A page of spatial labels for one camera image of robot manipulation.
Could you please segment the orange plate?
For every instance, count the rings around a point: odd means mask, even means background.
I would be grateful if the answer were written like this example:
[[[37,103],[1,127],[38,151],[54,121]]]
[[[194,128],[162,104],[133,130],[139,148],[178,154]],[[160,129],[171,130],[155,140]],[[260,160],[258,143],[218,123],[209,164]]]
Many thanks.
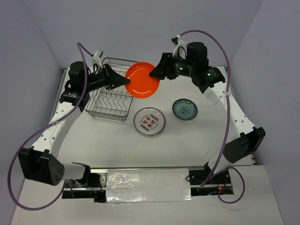
[[[160,80],[150,77],[155,67],[148,62],[137,62],[129,67],[125,77],[130,81],[125,85],[127,92],[135,98],[148,98],[158,89]]]

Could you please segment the blue green patterned plate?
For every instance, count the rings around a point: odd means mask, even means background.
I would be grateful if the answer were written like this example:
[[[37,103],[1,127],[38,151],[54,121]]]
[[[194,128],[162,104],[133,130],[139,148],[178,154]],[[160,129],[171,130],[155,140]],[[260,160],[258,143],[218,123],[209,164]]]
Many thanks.
[[[186,98],[176,100],[172,105],[173,114],[180,120],[192,120],[198,114],[196,104]]]

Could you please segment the white plate red characters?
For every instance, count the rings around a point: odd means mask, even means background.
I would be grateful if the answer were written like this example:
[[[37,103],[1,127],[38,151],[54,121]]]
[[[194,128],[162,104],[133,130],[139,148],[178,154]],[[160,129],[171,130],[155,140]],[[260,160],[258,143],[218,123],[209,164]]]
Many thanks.
[[[138,133],[145,136],[156,136],[163,132],[166,119],[159,109],[145,107],[135,114],[133,124]]]

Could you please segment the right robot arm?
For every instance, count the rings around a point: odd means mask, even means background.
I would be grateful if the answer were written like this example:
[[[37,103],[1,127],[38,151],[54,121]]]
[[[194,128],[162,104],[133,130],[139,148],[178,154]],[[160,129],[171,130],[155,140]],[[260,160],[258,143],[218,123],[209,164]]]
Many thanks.
[[[159,80],[173,80],[180,75],[191,78],[226,122],[227,139],[222,155],[209,161],[206,164],[209,169],[203,173],[208,183],[215,183],[220,178],[219,171],[258,150],[266,133],[242,111],[228,87],[229,78],[217,67],[209,66],[204,43],[189,43],[186,58],[176,52],[164,52],[158,65],[150,72],[151,77]]]

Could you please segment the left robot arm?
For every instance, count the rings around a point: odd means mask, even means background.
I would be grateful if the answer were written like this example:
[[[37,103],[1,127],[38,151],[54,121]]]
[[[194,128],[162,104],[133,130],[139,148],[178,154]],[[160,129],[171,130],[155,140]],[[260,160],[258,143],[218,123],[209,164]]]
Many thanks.
[[[18,158],[28,180],[53,186],[62,180],[75,180],[81,187],[86,187],[92,181],[90,167],[83,163],[61,163],[57,159],[60,148],[72,125],[84,111],[91,91],[100,88],[112,90],[130,83],[130,80],[116,73],[109,64],[95,64],[91,72],[82,61],[72,63],[68,75],[69,80],[49,127],[40,132],[40,137],[30,148],[22,148]]]

